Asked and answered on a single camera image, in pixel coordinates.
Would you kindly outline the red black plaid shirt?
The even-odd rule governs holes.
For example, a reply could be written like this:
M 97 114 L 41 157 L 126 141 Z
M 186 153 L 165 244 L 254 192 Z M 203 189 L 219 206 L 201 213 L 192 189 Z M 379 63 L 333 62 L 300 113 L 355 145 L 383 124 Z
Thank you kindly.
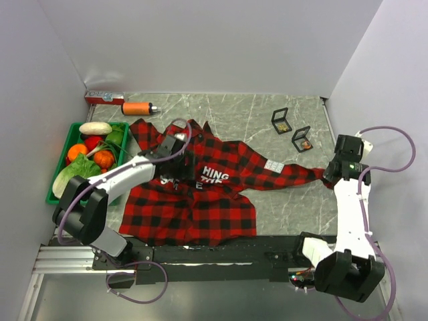
M 274 162 L 242 141 L 220 140 L 207 123 L 188 123 L 191 142 L 187 149 L 195 154 L 195 179 L 159 177 L 132 188 L 119 233 L 150 246 L 216 246 L 236 237 L 253 237 L 256 210 L 242 191 L 322 181 L 322 168 Z M 168 136 L 167 130 L 159 132 L 143 119 L 131 124 L 130 131 L 143 151 L 154 150 Z

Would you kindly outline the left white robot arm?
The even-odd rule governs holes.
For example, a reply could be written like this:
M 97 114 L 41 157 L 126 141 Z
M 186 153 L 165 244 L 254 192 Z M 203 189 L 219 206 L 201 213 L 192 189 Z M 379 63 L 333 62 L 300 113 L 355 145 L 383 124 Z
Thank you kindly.
M 72 177 L 52 217 L 58 227 L 58 242 L 93 247 L 108 255 L 114 267 L 128 267 L 133 244 L 107 226 L 108 206 L 132 188 L 159 177 L 193 179 L 195 156 L 187 149 L 190 142 L 186 134 L 168 135 L 154 150 L 142 151 L 105 174 Z

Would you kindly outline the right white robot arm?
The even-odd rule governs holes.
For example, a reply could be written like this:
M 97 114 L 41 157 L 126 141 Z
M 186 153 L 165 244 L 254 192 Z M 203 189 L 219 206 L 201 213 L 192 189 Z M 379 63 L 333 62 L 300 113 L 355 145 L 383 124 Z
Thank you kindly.
M 363 303 L 385 275 L 367 237 L 368 197 L 371 175 L 362 159 L 372 144 L 357 136 L 339 135 L 334 158 L 323 177 L 334 185 L 337 202 L 337 235 L 333 248 L 320 235 L 302 232 L 292 250 L 299 266 L 314 268 L 314 287 L 324 292 Z

